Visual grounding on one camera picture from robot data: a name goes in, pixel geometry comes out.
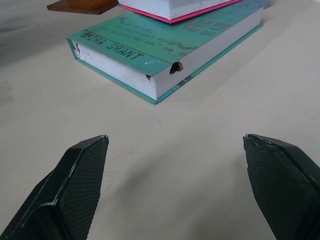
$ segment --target brown book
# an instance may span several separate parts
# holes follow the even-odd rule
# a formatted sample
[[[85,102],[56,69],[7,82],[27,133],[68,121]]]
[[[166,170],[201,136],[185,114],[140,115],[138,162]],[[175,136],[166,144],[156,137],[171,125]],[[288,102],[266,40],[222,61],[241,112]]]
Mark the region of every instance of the brown book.
[[[50,11],[100,15],[114,8],[117,3],[117,0],[60,0],[47,8]]]

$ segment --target pink book cover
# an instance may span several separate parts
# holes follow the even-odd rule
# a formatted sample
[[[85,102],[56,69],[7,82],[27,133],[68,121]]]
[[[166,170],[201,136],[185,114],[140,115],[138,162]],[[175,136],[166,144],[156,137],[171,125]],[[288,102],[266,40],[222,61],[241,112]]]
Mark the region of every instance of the pink book cover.
[[[119,4],[119,6],[124,8],[124,9],[130,10],[132,12],[135,12],[135,13],[138,13],[138,14],[142,14],[142,15],[148,16],[148,17],[153,18],[153,19],[160,20],[160,21],[168,23],[168,24],[174,24],[174,23],[177,23],[177,22],[189,19],[189,18],[196,17],[196,16],[201,15],[201,14],[205,14],[207,12],[210,12],[210,11],[213,11],[213,10],[216,10],[216,9],[220,9],[220,8],[226,7],[226,6],[231,5],[231,4],[235,4],[235,3],[240,2],[240,1],[242,1],[242,0],[227,1],[227,2],[224,2],[224,3],[218,4],[218,5],[215,5],[215,6],[211,6],[211,7],[205,8],[205,9],[201,9],[199,11],[195,11],[195,12],[191,12],[189,14],[183,15],[183,16],[179,16],[179,17],[171,19],[171,20],[169,20],[167,18],[164,18],[162,16],[157,16],[157,15],[151,14],[151,13],[146,12],[146,11],[142,11],[142,10],[139,10],[139,9],[136,9],[136,8],[133,8],[133,7],[129,7],[129,6],[126,6],[126,5],[123,5],[123,4]]]

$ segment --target pink book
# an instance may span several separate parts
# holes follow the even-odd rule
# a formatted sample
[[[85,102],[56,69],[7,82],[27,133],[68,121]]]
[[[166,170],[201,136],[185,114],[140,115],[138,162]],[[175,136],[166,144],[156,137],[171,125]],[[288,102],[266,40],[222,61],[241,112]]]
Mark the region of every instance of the pink book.
[[[241,0],[119,0],[122,8],[174,24]]]

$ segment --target teal book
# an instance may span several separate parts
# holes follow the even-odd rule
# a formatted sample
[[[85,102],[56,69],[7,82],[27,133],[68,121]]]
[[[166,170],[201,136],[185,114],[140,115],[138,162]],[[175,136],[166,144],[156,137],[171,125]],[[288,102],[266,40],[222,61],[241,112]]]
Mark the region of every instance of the teal book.
[[[265,4],[243,0],[174,25],[127,12],[67,40],[76,60],[157,104],[259,29]]]

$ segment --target table surface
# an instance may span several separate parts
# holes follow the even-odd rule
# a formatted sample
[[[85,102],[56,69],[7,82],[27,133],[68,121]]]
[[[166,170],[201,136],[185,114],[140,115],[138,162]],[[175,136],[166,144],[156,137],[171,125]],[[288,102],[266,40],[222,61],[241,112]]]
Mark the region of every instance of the table surface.
[[[125,10],[51,2],[0,3],[0,232],[68,147],[107,134],[89,240],[275,239],[242,137],[281,139],[320,164],[320,4],[273,2],[263,28],[152,105],[75,61],[65,40]]]

